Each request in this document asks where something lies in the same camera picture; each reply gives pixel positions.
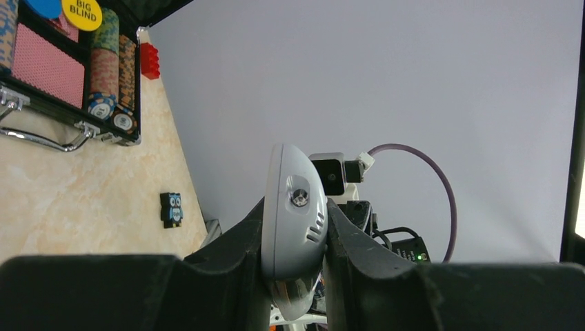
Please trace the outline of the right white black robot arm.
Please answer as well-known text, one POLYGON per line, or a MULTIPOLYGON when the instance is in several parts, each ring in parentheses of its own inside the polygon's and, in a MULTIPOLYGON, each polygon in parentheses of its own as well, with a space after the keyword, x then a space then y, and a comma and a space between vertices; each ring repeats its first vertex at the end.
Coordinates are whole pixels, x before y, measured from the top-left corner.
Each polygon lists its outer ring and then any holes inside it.
POLYGON ((385 249, 415 263, 430 263, 423 238, 414 230, 402 226, 381 230, 377 214, 368 201, 348 201, 338 205, 348 220, 385 249))

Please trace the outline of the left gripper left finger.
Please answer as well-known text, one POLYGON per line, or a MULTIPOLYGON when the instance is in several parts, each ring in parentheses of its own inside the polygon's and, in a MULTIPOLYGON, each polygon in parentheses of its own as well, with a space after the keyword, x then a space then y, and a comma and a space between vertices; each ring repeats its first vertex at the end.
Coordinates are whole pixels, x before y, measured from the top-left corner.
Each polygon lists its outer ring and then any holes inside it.
POLYGON ((198 251, 37 255, 1 265, 2 330, 267 330, 263 203, 198 251))

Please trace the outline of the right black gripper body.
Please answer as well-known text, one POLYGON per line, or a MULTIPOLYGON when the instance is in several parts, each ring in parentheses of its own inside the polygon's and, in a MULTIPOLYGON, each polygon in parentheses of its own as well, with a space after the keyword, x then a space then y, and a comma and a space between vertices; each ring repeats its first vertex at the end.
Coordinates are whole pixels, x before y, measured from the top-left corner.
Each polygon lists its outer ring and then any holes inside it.
POLYGON ((373 235, 376 219, 369 201, 347 201, 338 206, 353 225, 367 235, 373 235))

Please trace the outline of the white remote control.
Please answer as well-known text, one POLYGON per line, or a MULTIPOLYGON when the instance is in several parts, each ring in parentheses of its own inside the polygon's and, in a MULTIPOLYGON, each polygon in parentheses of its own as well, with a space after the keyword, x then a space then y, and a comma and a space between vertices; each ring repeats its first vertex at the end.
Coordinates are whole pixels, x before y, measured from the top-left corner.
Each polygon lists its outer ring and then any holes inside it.
POLYGON ((296 146, 273 146, 264 195, 261 271, 282 318, 309 311, 326 251, 327 198, 311 160, 296 146))

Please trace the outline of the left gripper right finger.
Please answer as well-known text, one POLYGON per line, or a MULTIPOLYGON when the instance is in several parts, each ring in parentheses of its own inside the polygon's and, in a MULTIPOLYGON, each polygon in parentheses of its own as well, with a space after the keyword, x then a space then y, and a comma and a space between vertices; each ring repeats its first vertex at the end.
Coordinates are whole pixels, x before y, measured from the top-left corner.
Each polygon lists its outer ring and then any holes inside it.
POLYGON ((413 263, 327 208, 330 330, 584 329, 581 265, 413 263))

